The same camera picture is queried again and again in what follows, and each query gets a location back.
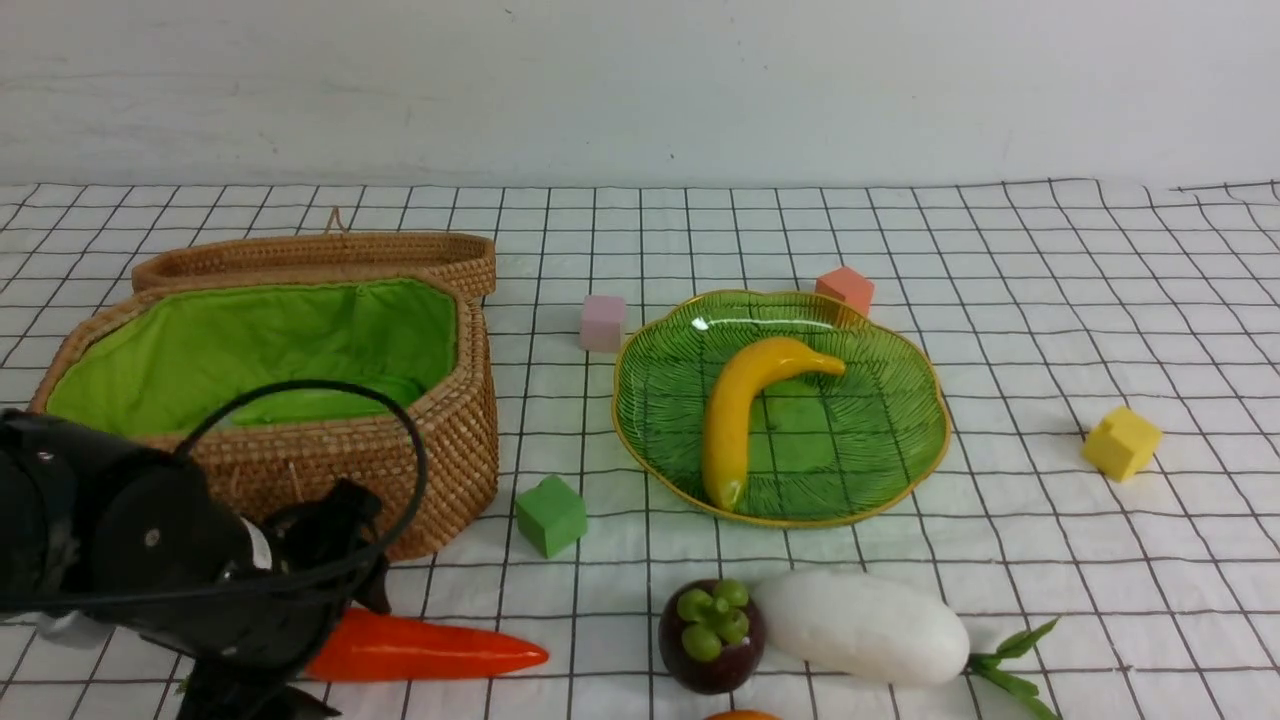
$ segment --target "green fabric lining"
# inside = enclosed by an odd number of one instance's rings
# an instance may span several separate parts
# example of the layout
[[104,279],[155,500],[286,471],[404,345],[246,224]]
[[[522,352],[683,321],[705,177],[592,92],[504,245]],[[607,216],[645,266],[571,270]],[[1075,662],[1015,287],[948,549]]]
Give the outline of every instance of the green fabric lining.
[[[346,380],[408,405],[456,363],[453,299],[412,279],[193,291],[165,297],[90,347],[47,411],[127,437],[187,432],[236,395],[291,379]],[[294,391],[232,421],[380,413],[349,393]]]

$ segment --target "yellow cube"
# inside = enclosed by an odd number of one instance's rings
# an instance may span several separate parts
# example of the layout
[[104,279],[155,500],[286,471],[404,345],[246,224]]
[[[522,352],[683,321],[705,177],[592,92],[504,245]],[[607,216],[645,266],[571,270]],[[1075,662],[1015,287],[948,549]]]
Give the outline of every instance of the yellow cube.
[[1112,480],[1142,470],[1156,455],[1164,433],[1146,418],[1120,406],[1107,414],[1084,441],[1084,459]]

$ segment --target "white wall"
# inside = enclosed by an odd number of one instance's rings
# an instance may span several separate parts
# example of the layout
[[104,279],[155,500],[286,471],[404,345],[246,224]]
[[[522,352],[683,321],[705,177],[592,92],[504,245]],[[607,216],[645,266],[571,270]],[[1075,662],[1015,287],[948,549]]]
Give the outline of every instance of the white wall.
[[1280,176],[1277,0],[0,0],[0,182]]

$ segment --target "leaf-shaped plate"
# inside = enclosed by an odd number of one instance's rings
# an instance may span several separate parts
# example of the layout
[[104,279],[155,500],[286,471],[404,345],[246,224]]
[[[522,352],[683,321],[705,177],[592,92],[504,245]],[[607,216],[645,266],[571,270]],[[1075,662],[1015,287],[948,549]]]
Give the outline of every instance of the leaf-shaped plate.
[[[724,512],[703,489],[703,410],[724,364],[771,336],[801,340],[847,369],[755,398],[746,493]],[[838,300],[741,290],[689,300],[627,341],[614,368],[613,427],[640,465],[689,502],[790,528],[855,523],[893,506],[933,473],[951,438],[937,374],[910,341]]]

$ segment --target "carrot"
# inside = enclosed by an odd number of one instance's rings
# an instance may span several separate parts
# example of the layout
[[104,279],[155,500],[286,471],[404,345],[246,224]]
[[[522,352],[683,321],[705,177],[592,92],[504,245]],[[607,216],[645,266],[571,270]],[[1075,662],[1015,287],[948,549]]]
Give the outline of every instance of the carrot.
[[536,644],[502,633],[351,607],[307,675],[326,683],[490,678],[541,665],[547,657]]

